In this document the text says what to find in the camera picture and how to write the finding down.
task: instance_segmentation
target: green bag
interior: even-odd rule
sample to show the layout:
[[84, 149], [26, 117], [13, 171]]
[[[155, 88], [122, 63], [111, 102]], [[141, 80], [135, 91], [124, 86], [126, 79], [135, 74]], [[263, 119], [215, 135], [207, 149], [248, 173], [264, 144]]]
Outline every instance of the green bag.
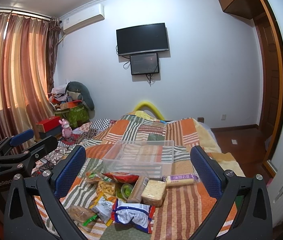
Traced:
[[55, 115], [59, 116], [61, 119], [64, 118], [68, 120], [72, 129], [78, 127], [77, 121], [86, 122], [89, 120], [88, 110], [83, 105], [61, 111], [55, 111]]

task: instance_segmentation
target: purple label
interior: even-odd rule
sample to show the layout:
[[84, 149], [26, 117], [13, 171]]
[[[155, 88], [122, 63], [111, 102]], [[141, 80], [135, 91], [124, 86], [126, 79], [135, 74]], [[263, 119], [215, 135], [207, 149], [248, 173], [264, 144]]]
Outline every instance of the purple label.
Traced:
[[194, 179], [192, 174], [184, 174], [184, 175], [172, 175], [170, 176], [170, 180], [178, 180], [178, 179]]

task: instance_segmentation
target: cardboard box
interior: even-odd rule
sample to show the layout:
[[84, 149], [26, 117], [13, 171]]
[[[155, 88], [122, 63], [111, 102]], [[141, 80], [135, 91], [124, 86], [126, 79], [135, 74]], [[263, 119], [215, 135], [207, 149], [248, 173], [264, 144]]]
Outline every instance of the cardboard box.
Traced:
[[51, 129], [54, 129], [55, 127], [60, 125], [59, 120], [60, 120], [59, 116], [52, 116], [50, 118], [47, 118], [45, 120], [36, 123], [36, 126], [39, 132], [46, 133]]
[[65, 109], [69, 109], [69, 108], [74, 108], [74, 107], [78, 106], [78, 104], [81, 103], [81, 102], [82, 102], [81, 100], [76, 100], [76, 101], [62, 103], [60, 105], [60, 109], [65, 110]]

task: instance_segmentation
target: air conditioner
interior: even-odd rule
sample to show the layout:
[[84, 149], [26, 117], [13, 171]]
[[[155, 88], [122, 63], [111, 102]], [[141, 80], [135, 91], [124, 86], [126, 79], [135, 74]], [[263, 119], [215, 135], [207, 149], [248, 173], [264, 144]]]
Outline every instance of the air conditioner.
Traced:
[[63, 22], [64, 33], [74, 32], [103, 19], [105, 19], [104, 6], [102, 4], [96, 4], [66, 18]]

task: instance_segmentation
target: television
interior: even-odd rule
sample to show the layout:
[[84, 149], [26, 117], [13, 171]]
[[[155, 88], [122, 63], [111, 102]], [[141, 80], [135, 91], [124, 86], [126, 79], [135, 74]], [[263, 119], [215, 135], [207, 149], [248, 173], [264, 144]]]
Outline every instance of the television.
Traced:
[[169, 50], [165, 23], [116, 30], [118, 56]]

